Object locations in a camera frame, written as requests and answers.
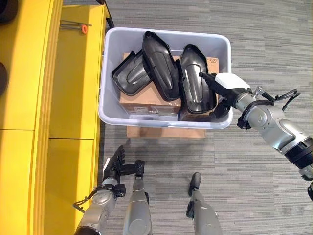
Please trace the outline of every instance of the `black cable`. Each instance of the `black cable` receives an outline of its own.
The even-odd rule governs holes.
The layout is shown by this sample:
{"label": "black cable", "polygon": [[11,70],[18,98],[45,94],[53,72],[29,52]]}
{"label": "black cable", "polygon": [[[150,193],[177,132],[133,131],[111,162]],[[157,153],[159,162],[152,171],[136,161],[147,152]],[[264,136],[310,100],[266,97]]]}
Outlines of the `black cable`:
{"label": "black cable", "polygon": [[94,196],[94,194],[95,194],[96,192],[98,192],[100,189],[104,189],[104,188],[103,188],[102,186],[96,187],[96,188],[89,194],[88,197],[85,197],[83,200],[80,200],[80,201],[78,201],[78,202],[74,202],[74,203],[73,203],[73,206],[74,206],[77,210],[79,210],[80,212],[85,213],[85,210],[83,209],[83,207],[80,207],[80,205],[84,204],[84,203],[87,202],[89,199],[91,199],[92,196]]}
{"label": "black cable", "polygon": [[262,94],[262,96],[263,96],[264,98],[266,98],[267,100],[269,100],[269,101],[271,101],[271,102],[276,102],[276,101],[280,101],[280,100],[288,99],[288,98],[289,98],[289,100],[286,102],[286,104],[285,104],[285,105],[283,106],[283,108],[282,108],[283,111],[287,108],[288,104],[289,104],[290,102],[292,102],[294,99],[296,99],[299,95],[301,95],[301,93],[298,92],[297,89],[293,89],[293,90],[291,90],[291,91],[289,91],[289,92],[287,92],[287,93],[285,93],[285,94],[283,94],[283,95],[281,95],[281,96],[276,95],[275,98],[272,97],[272,96],[271,96],[270,94],[268,94],[267,92],[264,92],[264,93]]}

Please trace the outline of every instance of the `cable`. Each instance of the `cable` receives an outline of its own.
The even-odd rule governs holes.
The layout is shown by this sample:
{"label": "cable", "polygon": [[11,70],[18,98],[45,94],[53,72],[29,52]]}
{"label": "cable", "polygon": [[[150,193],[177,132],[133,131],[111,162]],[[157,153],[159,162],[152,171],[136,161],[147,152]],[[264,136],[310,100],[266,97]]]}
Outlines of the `cable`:
{"label": "cable", "polygon": [[289,98],[289,100],[286,102],[286,104],[282,108],[283,111],[287,108],[289,103],[292,102],[294,99],[296,99],[299,95],[301,95],[301,93],[298,92],[297,89],[293,89],[293,90],[291,90],[291,91],[289,91],[289,92],[287,92],[281,96],[276,95],[275,98],[272,97],[267,92],[262,93],[262,96],[271,102],[276,102],[276,101],[280,101],[280,100]]}

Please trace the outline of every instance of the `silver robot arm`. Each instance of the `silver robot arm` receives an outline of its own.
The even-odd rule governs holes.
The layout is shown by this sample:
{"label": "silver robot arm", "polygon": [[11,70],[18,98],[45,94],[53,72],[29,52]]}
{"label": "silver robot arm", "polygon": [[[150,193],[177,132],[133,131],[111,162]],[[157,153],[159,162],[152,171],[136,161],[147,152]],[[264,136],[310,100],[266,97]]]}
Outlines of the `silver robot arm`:
{"label": "silver robot arm", "polygon": [[[127,223],[125,227],[127,233],[124,234],[132,234],[130,232],[134,231],[134,229],[136,231],[136,228],[133,228],[134,222],[139,223],[141,219],[146,223],[147,231],[144,231],[146,233],[141,233],[140,235],[151,234],[151,219],[147,202],[148,194],[144,192],[142,179],[145,162],[137,160],[134,164],[124,165],[124,158],[124,149],[123,146],[120,146],[115,154],[111,158],[108,158],[105,163],[102,184],[95,188],[88,197],[73,204],[76,209],[84,213],[74,235],[106,234],[107,222],[110,213],[115,207],[115,202],[118,197],[124,197],[126,193],[125,185],[120,183],[120,176],[131,174],[136,175],[133,191],[136,191],[137,196],[133,197],[134,203],[139,203],[138,199],[143,194],[144,197],[143,199],[141,197],[140,205],[145,209],[145,213],[142,213],[142,208],[139,208],[139,210],[141,210],[140,214],[134,213],[132,208],[128,209],[129,216],[128,219],[125,220],[125,223]],[[81,205],[89,199],[91,199],[91,205],[85,211]]]}
{"label": "silver robot arm", "polygon": [[[221,103],[234,107],[242,112],[238,119],[241,129],[253,128],[261,134],[265,142],[285,155],[288,160],[299,168],[302,178],[313,180],[313,139],[299,126],[286,119],[283,110],[287,104],[300,95],[292,90],[282,96],[271,97],[258,87],[252,92],[250,86],[240,77],[232,73],[204,74],[200,73],[207,84],[224,100]],[[289,98],[287,104],[280,109],[274,102]],[[313,200],[313,184],[308,187],[308,193]]]}

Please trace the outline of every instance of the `black plastic part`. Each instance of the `black plastic part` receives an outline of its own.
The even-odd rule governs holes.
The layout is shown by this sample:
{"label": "black plastic part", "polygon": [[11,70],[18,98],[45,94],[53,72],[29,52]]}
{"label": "black plastic part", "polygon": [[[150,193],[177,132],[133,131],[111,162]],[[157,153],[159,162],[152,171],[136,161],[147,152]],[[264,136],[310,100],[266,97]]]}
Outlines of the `black plastic part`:
{"label": "black plastic part", "polygon": [[6,23],[14,19],[18,8],[18,0],[0,0],[0,23]]}
{"label": "black plastic part", "polygon": [[101,235],[101,233],[92,227],[82,226],[77,228],[74,235]]}
{"label": "black plastic part", "polygon": [[136,55],[132,51],[129,56],[113,70],[113,81],[122,92],[129,96],[135,95],[151,82],[151,79],[145,71],[146,65],[144,65],[144,63],[142,51],[138,52]]}
{"label": "black plastic part", "polygon": [[136,177],[142,177],[144,173],[145,161],[136,160],[134,164],[127,164],[121,166],[121,175],[136,174]]}
{"label": "black plastic part", "polygon": [[262,94],[262,96],[265,98],[265,99],[267,99],[267,100],[269,100],[269,101],[271,101],[271,102],[275,102],[276,100],[275,100],[275,98],[274,97],[272,97],[269,93],[267,93],[267,92],[264,92],[263,94]]}
{"label": "black plastic part", "polygon": [[189,184],[189,190],[188,195],[192,196],[192,191],[195,189],[199,189],[201,183],[201,174],[199,172],[196,172],[192,175],[190,184]]}
{"label": "black plastic part", "polygon": [[126,188],[125,184],[118,184],[113,187],[113,193],[115,197],[125,197]]}
{"label": "black plastic part", "polygon": [[309,137],[289,150],[285,154],[285,157],[288,158],[288,160],[295,164],[299,169],[303,169],[313,163],[312,153],[313,139]]}
{"label": "black plastic part", "polygon": [[166,101],[180,98],[179,71],[169,46],[155,33],[147,31],[143,36],[142,54],[147,63],[147,73]]}
{"label": "black plastic part", "polygon": [[146,195],[146,199],[147,199],[148,205],[150,205],[149,194],[147,192],[145,192],[145,195]]}
{"label": "black plastic part", "polygon": [[313,180],[313,178],[309,178],[309,177],[306,176],[306,175],[301,175],[301,178],[304,179],[304,180],[306,180],[306,181],[312,181],[312,180]]}
{"label": "black plastic part", "polygon": [[261,99],[261,100],[256,100],[252,103],[250,103],[246,109],[243,111],[242,115],[240,116],[240,118],[238,118],[238,123],[237,126],[240,129],[250,129],[251,126],[249,124],[249,122],[245,119],[246,114],[254,107],[257,105],[274,105],[273,102],[269,101],[269,100],[265,100],[265,99]]}
{"label": "black plastic part", "polygon": [[234,89],[226,89],[217,81],[215,81],[216,74],[205,74],[203,72],[199,73],[200,77],[203,77],[209,87],[214,90],[217,94],[221,95],[225,98],[225,104],[228,106],[232,106],[236,108],[236,100],[243,93],[252,93],[250,88],[234,88]]}
{"label": "black plastic part", "polygon": [[188,206],[187,206],[187,211],[186,211],[186,216],[188,218],[191,218],[193,219],[195,217],[195,213],[194,213],[194,202],[193,201],[190,201],[188,203]]}
{"label": "black plastic part", "polygon": [[196,45],[188,44],[179,60],[182,94],[188,112],[203,114],[216,106],[216,95],[199,72],[208,73],[206,57]]}
{"label": "black plastic part", "polygon": [[311,198],[311,200],[313,201],[313,183],[311,183],[311,185],[308,186],[308,195]]}
{"label": "black plastic part", "polygon": [[0,63],[0,95],[2,95],[8,84],[8,74],[3,63]]}
{"label": "black plastic part", "polygon": [[114,155],[110,158],[110,161],[107,167],[104,169],[103,172],[103,180],[107,178],[114,178],[120,183],[120,176],[121,176],[121,167],[124,164],[125,160],[125,150],[123,146],[119,146],[116,150]]}
{"label": "black plastic part", "polygon": [[212,116],[215,119],[220,119],[225,117],[230,110],[230,106],[226,105],[224,102],[219,103],[213,112],[210,113],[210,116]]}

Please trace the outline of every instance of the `gray carpet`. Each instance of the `gray carpet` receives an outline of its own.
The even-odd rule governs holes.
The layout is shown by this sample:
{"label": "gray carpet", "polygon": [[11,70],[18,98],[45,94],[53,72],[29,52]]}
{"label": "gray carpet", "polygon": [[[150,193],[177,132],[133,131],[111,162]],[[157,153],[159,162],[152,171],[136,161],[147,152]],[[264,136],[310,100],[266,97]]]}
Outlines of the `gray carpet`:
{"label": "gray carpet", "polygon": [[[297,88],[302,94],[286,117],[313,134],[312,1],[310,0],[108,0],[115,26],[217,33],[231,41],[232,70],[253,89],[270,94]],[[207,131],[204,140],[127,140],[126,128],[102,128],[105,158],[125,145],[126,161],[146,161],[154,234],[191,235],[185,216],[187,188],[195,171],[200,191],[216,210],[225,235],[311,235],[313,204],[308,182],[295,166],[265,144],[258,132],[236,126],[234,111],[225,130]],[[109,235],[120,235],[128,193],[119,198]]]}

